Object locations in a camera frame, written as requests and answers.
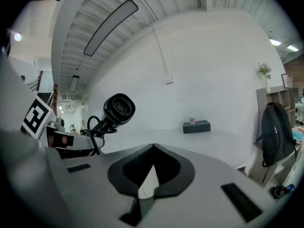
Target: ceiling light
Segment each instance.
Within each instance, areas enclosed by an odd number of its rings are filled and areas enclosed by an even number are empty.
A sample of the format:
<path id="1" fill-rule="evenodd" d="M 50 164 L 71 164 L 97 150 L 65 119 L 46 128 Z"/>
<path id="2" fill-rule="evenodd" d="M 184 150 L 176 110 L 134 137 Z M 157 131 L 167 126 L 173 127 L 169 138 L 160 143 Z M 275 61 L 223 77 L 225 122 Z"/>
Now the ceiling light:
<path id="1" fill-rule="evenodd" d="M 14 34 L 15 41 L 21 41 L 21 35 L 19 33 Z"/>
<path id="2" fill-rule="evenodd" d="M 273 39 L 270 39 L 272 45 L 275 45 L 275 46 L 279 46 L 281 44 L 281 42 L 277 41 L 277 40 L 273 40 Z"/>
<path id="3" fill-rule="evenodd" d="M 103 40 L 127 17 L 132 15 L 138 10 L 138 6 L 132 1 L 127 0 L 120 5 L 113 13 L 111 13 L 101 26 L 97 29 L 95 34 L 87 44 L 84 54 L 92 56 Z"/>
<path id="4" fill-rule="evenodd" d="M 288 49 L 291 49 L 291 50 L 293 50 L 293 51 L 298 51 L 298 50 L 299 50 L 298 48 L 295 48 L 295 47 L 293 47 L 292 45 L 288 46 L 287 48 L 288 48 Z"/>
<path id="5" fill-rule="evenodd" d="M 71 87 L 70 87 L 71 92 L 75 91 L 78 81 L 79 81 L 79 76 L 73 75 L 72 82 L 71 82 Z"/>

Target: white table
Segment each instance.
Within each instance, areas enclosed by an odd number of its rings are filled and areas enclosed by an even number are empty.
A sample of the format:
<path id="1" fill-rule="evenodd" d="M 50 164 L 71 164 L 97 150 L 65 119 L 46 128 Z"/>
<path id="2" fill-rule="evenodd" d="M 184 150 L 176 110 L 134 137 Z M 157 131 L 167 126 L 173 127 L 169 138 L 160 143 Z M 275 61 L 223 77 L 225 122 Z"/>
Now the white table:
<path id="1" fill-rule="evenodd" d="M 159 143 L 205 154 L 231 167 L 243 164 L 256 149 L 250 138 L 234 133 L 211 130 L 205 133 L 184 134 L 182 127 L 172 130 L 131 130 L 118 128 L 117 133 L 105 135 L 102 152 L 116 152 L 134 146 Z"/>

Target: dark gray box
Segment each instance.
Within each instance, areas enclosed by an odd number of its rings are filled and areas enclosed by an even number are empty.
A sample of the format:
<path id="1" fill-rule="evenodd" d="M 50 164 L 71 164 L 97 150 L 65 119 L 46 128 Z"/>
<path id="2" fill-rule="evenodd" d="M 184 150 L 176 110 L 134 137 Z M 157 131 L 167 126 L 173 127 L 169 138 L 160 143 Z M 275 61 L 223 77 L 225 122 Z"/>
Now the dark gray box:
<path id="1" fill-rule="evenodd" d="M 197 121 L 195 124 L 184 123 L 182 127 L 184 133 L 202 133 L 210 132 L 211 126 L 207 120 Z"/>

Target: wall outlet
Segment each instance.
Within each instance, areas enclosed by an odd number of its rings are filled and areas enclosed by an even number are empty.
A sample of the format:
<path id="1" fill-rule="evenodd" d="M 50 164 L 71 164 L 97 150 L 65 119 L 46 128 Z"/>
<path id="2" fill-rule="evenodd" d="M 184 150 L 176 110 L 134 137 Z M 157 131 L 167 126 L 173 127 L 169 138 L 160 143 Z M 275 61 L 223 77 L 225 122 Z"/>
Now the wall outlet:
<path id="1" fill-rule="evenodd" d="M 172 76 L 169 76 L 168 79 L 165 81 L 166 85 L 172 84 L 173 83 L 173 78 Z"/>

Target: potted plant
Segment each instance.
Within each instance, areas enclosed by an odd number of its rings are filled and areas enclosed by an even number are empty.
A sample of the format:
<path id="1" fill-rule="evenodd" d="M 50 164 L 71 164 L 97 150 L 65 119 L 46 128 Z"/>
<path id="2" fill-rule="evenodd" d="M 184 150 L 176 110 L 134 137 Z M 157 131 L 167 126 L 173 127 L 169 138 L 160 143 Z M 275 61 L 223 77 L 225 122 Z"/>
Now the potted plant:
<path id="1" fill-rule="evenodd" d="M 269 87 L 269 84 L 268 84 L 267 80 L 271 79 L 271 75 L 269 74 L 271 72 L 271 68 L 268 67 L 268 65 L 266 63 L 262 63 L 262 64 L 258 63 L 257 72 L 264 76 L 266 93 L 270 93 L 270 87 Z"/>

